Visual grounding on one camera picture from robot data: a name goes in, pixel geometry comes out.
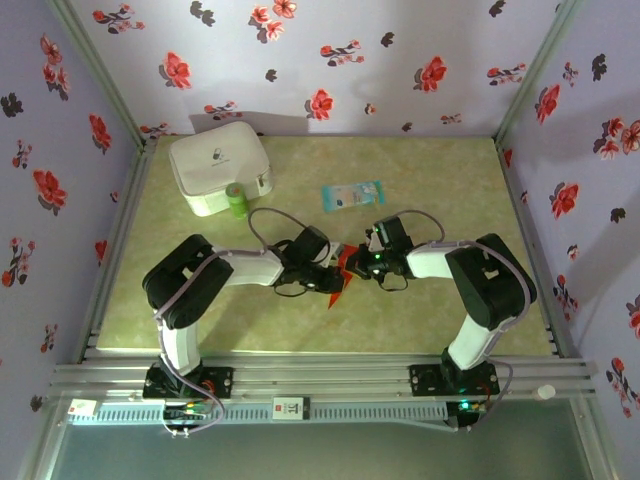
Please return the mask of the red paper sheet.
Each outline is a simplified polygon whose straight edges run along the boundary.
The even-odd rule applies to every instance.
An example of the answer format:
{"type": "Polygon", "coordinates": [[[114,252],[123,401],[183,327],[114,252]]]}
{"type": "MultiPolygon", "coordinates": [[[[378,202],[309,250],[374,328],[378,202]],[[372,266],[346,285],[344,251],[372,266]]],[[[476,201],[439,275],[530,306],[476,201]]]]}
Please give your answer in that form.
{"type": "Polygon", "coordinates": [[[337,257],[337,266],[340,268],[340,273],[343,277],[343,286],[339,292],[335,292],[330,295],[328,304],[329,309],[331,309],[337,303],[353,278],[353,274],[346,269],[346,264],[347,260],[357,252],[358,247],[353,245],[343,245],[342,249],[340,250],[340,254],[337,257]]]}

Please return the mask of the blue wipes packet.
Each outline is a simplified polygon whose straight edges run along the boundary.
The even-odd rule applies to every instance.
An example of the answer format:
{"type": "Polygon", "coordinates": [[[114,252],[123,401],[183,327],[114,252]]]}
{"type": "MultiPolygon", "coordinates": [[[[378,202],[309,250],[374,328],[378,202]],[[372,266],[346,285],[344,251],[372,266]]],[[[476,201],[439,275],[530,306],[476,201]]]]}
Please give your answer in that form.
{"type": "Polygon", "coordinates": [[[326,213],[384,203],[385,194],[379,181],[322,187],[322,204],[326,213]]]}

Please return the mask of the green bottle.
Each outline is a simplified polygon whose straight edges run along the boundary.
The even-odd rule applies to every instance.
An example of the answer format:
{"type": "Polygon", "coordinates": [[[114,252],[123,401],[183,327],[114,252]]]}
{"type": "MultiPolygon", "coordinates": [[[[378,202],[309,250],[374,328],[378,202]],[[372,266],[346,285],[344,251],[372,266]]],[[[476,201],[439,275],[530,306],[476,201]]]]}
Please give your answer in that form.
{"type": "Polygon", "coordinates": [[[244,186],[239,182],[233,182],[226,186],[225,197],[232,215],[236,219],[244,219],[249,214],[249,202],[245,194],[244,186]]]}

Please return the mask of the white zip pouch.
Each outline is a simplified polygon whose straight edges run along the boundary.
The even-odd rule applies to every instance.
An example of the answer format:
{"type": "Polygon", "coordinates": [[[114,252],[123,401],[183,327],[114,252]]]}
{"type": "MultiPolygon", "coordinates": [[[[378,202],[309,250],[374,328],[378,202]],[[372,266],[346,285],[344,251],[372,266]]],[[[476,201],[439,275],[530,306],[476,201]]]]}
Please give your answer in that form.
{"type": "Polygon", "coordinates": [[[243,121],[176,141],[169,147],[169,161],[182,196],[199,217],[229,207],[226,187],[232,183],[241,184],[249,200],[267,195],[274,187],[266,150],[243,121]]]}

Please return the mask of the red white label tag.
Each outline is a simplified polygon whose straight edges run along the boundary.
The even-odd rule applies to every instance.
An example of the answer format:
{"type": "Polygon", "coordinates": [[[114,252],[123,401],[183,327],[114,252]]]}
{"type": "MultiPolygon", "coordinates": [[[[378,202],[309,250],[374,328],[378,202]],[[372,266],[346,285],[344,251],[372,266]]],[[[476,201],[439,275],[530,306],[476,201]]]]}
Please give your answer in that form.
{"type": "Polygon", "coordinates": [[[272,399],[274,421],[307,421],[310,419],[310,398],[305,396],[276,396],[272,399]]]}

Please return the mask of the black controller board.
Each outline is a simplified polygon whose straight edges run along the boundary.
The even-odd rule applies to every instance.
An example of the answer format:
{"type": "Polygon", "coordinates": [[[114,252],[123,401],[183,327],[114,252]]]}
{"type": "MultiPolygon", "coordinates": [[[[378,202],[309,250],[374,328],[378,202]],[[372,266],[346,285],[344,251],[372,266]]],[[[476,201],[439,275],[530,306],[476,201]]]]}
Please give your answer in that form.
{"type": "Polygon", "coordinates": [[[455,430],[470,431],[487,413],[483,402],[461,400],[447,402],[445,424],[455,430]]]}
{"type": "Polygon", "coordinates": [[[206,419],[213,411],[210,401],[167,402],[163,409],[165,421],[195,421],[206,419]]]}

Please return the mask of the long aluminium rail beam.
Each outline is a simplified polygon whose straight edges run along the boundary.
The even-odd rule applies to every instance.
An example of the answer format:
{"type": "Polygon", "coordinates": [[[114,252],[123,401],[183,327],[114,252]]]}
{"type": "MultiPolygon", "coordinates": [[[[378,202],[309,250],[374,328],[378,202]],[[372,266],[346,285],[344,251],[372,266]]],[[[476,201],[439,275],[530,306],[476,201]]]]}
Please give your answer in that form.
{"type": "MultiPolygon", "coordinates": [[[[61,365],[51,377],[51,398],[139,399],[152,356],[97,354],[81,364],[61,365]]],[[[433,355],[230,353],[204,359],[207,367],[234,369],[231,403],[258,403],[275,396],[305,396],[319,402],[495,399],[497,395],[418,396],[409,383],[411,365],[438,364],[433,355]]],[[[553,398],[592,398],[590,365],[579,358],[499,357],[493,360],[500,393],[507,400],[533,399],[540,385],[553,398]]]]}

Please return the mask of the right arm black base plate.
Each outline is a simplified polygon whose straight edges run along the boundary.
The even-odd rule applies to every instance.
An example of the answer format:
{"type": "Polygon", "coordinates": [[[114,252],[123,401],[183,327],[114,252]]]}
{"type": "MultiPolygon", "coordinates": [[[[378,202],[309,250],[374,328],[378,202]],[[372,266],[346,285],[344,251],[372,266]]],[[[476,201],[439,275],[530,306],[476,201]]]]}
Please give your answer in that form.
{"type": "Polygon", "coordinates": [[[412,395],[415,397],[458,395],[492,397],[500,393],[496,369],[487,362],[464,371],[444,364],[411,365],[409,383],[412,395]]]}

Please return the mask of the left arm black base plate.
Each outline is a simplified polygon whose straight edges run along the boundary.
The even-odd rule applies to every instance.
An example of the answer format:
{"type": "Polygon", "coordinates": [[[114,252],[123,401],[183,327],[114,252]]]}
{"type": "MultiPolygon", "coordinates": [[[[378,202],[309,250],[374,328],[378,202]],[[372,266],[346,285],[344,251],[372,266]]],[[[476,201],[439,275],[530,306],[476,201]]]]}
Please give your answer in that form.
{"type": "MultiPolygon", "coordinates": [[[[218,398],[229,399],[233,375],[234,369],[231,367],[199,366],[185,377],[218,398]]],[[[144,399],[205,398],[204,394],[178,380],[163,364],[153,365],[147,371],[142,396],[144,399]]]]}

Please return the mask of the aluminium corner post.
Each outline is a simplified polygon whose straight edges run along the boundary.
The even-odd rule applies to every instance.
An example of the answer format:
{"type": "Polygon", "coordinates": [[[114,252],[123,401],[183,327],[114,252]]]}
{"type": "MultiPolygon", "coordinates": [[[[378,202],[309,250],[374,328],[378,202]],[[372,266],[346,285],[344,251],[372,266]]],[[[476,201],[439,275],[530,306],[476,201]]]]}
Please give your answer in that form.
{"type": "Polygon", "coordinates": [[[528,95],[533,90],[536,81],[544,73],[547,65],[563,42],[564,37],[571,28],[573,19],[587,0],[562,0],[555,12],[555,17],[550,29],[540,44],[533,61],[528,67],[521,86],[509,105],[498,129],[493,134],[494,146],[499,149],[512,124],[517,119],[519,111],[525,103],[528,95]]]}
{"type": "Polygon", "coordinates": [[[147,141],[143,139],[139,127],[121,95],[114,78],[107,69],[93,40],[83,26],[81,19],[70,0],[45,0],[61,27],[69,37],[89,70],[93,80],[100,86],[107,102],[124,124],[129,136],[139,152],[143,152],[147,141]]]}

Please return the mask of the aluminium frame leg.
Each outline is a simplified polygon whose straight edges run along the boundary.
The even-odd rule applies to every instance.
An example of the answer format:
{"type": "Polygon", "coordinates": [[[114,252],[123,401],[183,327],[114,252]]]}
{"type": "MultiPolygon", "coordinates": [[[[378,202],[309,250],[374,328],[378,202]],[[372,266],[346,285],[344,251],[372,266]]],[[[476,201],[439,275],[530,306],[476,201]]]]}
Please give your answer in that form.
{"type": "Polygon", "coordinates": [[[572,398],[570,405],[591,479],[621,480],[613,445],[595,401],[578,397],[572,398]]]}
{"type": "Polygon", "coordinates": [[[18,480],[51,480],[67,429],[67,407],[68,402],[62,399],[43,406],[43,416],[26,450],[18,480]]]}

